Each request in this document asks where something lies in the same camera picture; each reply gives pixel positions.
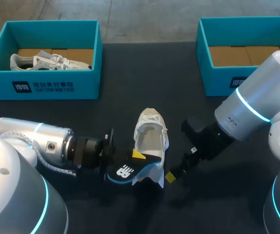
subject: new balance logo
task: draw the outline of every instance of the new balance logo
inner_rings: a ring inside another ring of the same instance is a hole
[[[123,178],[127,178],[127,177],[129,177],[129,175],[130,175],[133,171],[134,171],[134,169],[132,169],[132,168],[126,166],[126,164],[125,164],[125,165],[123,165],[123,167],[121,167],[121,168],[119,168],[119,169],[117,170],[116,174],[117,174],[118,176],[123,177]]]

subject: sneaker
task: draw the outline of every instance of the sneaker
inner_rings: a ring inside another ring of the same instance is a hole
[[[136,178],[133,179],[132,185],[146,177],[150,177],[155,183],[164,187],[164,159],[165,151],[169,146],[167,129],[160,113],[155,109],[145,109],[136,124],[135,149],[139,153],[154,155],[161,158],[161,162],[153,164],[145,169]]]
[[[10,58],[11,71],[28,70],[91,70],[91,66],[63,58],[61,55],[49,54],[41,50],[33,57],[20,57],[13,54]]]

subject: dark table surface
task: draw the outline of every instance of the dark table surface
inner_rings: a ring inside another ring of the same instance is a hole
[[[194,46],[104,44],[98,100],[0,101],[0,117],[69,127],[78,136],[100,137],[114,127],[115,145],[133,147],[139,114],[156,108],[168,128],[168,172],[191,148],[181,122],[190,115],[213,121],[225,99],[205,96]],[[268,132],[269,126],[234,142],[163,190],[149,179],[133,187],[112,184],[92,171],[78,180],[41,173],[65,200],[70,234],[265,234],[263,203],[280,169]]]

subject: blue shoe box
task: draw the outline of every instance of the blue shoe box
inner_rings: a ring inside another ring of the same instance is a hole
[[[92,70],[11,71],[21,48],[94,49]],[[0,100],[97,99],[101,65],[97,20],[8,21],[0,33]]]
[[[258,66],[215,67],[211,46],[279,46],[280,17],[200,18],[196,54],[207,96],[228,96]]]

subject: brown cardboard insert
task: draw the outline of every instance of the brown cardboard insert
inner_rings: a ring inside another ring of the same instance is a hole
[[[69,60],[85,62],[92,66],[94,49],[19,49],[18,55],[21,57],[32,57],[43,50],[50,54],[61,55]]]
[[[247,54],[253,66],[261,65],[273,52],[280,50],[278,46],[247,46]]]
[[[210,46],[209,51],[215,67],[259,66],[278,46]]]

